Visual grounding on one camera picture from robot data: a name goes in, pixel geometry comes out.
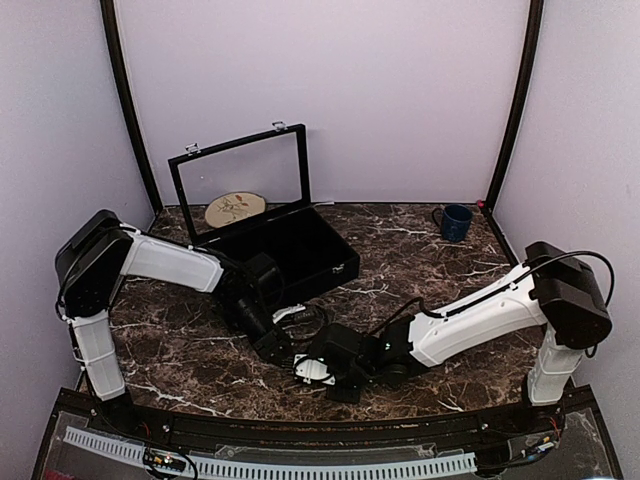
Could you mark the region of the dark blue mug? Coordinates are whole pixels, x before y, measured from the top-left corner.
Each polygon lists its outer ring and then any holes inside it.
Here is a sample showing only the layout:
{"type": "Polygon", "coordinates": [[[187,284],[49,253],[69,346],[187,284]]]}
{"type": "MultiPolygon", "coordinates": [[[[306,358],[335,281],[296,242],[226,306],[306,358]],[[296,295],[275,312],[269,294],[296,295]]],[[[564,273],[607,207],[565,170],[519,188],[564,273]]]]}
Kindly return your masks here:
{"type": "Polygon", "coordinates": [[[465,240],[473,219],[473,212],[464,205],[451,204],[435,208],[431,213],[441,237],[452,243],[465,240]]]}

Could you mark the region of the black frame post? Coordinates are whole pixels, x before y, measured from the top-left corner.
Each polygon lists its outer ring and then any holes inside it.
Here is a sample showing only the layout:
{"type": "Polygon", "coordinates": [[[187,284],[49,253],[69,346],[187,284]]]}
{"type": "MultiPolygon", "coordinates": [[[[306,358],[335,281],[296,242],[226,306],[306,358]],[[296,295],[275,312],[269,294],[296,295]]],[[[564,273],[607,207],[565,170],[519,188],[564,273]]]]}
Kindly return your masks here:
{"type": "Polygon", "coordinates": [[[490,214],[497,206],[523,117],[538,47],[544,4],[543,0],[529,2],[522,54],[511,107],[494,172],[484,200],[484,206],[490,214]]]}
{"type": "Polygon", "coordinates": [[[115,81],[126,130],[146,196],[153,214],[157,216],[163,210],[163,203],[144,145],[143,135],[134,105],[124,59],[124,51],[120,39],[116,4],[112,0],[100,0],[99,4],[112,75],[115,81]]]}

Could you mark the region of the right black frame post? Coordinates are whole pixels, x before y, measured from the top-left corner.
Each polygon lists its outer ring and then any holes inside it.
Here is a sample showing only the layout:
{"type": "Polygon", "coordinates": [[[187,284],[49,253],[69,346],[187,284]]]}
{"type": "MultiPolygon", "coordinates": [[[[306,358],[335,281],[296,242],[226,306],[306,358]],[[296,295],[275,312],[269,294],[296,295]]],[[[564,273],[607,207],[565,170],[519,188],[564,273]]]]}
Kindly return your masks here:
{"type": "Polygon", "coordinates": [[[543,0],[529,2],[522,54],[511,107],[494,172],[484,200],[484,206],[490,214],[497,206],[523,117],[538,47],[544,4],[543,0]]]}

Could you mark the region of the left black frame post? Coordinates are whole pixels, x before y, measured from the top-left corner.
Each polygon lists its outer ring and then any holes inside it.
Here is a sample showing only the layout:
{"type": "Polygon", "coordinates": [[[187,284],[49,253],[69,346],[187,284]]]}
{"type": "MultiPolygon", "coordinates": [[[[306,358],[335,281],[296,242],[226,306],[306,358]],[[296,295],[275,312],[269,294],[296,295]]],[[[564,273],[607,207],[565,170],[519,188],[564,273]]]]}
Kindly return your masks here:
{"type": "Polygon", "coordinates": [[[112,75],[115,81],[126,130],[146,196],[153,214],[157,216],[163,210],[163,203],[144,145],[143,135],[134,105],[124,59],[124,51],[120,39],[116,4],[112,0],[100,0],[99,4],[112,75]]]}

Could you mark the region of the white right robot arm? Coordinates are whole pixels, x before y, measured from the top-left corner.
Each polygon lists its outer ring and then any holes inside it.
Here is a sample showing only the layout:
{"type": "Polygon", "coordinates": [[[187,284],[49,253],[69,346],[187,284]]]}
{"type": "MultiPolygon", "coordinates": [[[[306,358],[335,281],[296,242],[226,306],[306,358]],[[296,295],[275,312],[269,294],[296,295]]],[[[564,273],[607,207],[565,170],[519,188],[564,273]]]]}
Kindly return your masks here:
{"type": "Polygon", "coordinates": [[[507,333],[545,327],[525,400],[510,413],[521,434],[534,432],[558,403],[584,356],[611,333],[611,292],[600,290],[586,251],[564,252],[539,241],[526,259],[491,285],[434,311],[400,308],[369,334],[329,324],[294,359],[294,374],[321,382],[336,401],[356,403],[369,384],[398,385],[447,359],[507,333]]]}

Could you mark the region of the black glass-lid display case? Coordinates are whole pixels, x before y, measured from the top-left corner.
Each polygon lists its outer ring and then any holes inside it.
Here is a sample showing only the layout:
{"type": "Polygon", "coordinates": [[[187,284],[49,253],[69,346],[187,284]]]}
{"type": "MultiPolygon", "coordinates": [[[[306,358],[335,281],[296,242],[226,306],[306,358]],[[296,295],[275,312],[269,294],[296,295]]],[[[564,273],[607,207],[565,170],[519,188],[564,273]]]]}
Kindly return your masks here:
{"type": "Polygon", "coordinates": [[[307,129],[298,123],[217,145],[187,146],[168,167],[192,244],[247,262],[264,254],[277,276],[265,288],[270,310],[317,298],[358,278],[360,256],[314,207],[307,129]],[[208,205],[232,192],[266,200],[266,211],[212,228],[208,205]]]}

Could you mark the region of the round beige decorated plate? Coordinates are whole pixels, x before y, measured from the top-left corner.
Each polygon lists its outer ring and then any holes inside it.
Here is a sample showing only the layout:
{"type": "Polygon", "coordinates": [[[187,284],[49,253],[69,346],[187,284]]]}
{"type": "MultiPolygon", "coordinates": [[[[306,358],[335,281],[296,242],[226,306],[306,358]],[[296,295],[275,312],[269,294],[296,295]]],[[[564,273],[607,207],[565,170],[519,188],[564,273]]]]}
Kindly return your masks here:
{"type": "Polygon", "coordinates": [[[264,213],[266,200],[251,192],[232,192],[214,199],[206,208],[208,226],[222,228],[246,218],[264,213]]]}

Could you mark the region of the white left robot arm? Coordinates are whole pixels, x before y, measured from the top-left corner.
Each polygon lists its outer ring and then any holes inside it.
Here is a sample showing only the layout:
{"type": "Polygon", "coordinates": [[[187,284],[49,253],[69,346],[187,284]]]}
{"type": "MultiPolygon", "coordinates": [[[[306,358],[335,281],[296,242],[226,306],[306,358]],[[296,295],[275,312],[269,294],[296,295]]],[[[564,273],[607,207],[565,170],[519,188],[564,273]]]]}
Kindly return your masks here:
{"type": "Polygon", "coordinates": [[[55,312],[71,330],[95,395],[106,401],[103,421],[120,436],[141,427],[140,412],[120,398],[126,385],[109,326],[109,312],[120,282],[141,277],[211,294],[223,317],[239,328],[264,361],[281,365],[293,356],[291,337],[274,321],[265,288],[277,267],[260,254],[247,262],[148,235],[98,211],[58,251],[59,282],[55,312]]]}

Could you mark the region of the black curved front rail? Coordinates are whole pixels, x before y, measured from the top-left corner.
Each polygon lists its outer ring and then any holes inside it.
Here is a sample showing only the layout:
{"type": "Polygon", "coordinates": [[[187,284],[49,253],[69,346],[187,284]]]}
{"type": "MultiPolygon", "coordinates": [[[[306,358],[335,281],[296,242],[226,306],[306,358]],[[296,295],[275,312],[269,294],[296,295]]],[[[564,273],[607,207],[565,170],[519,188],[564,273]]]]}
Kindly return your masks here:
{"type": "Polygon", "coordinates": [[[601,412],[590,387],[569,388],[559,405],[527,407],[504,404],[441,415],[370,419],[355,405],[322,400],[307,420],[235,418],[177,397],[156,405],[134,402],[132,439],[163,447],[210,450],[230,443],[277,449],[364,449],[433,443],[440,450],[498,448],[518,438],[559,434],[571,446],[584,439],[608,440],[601,412]]]}

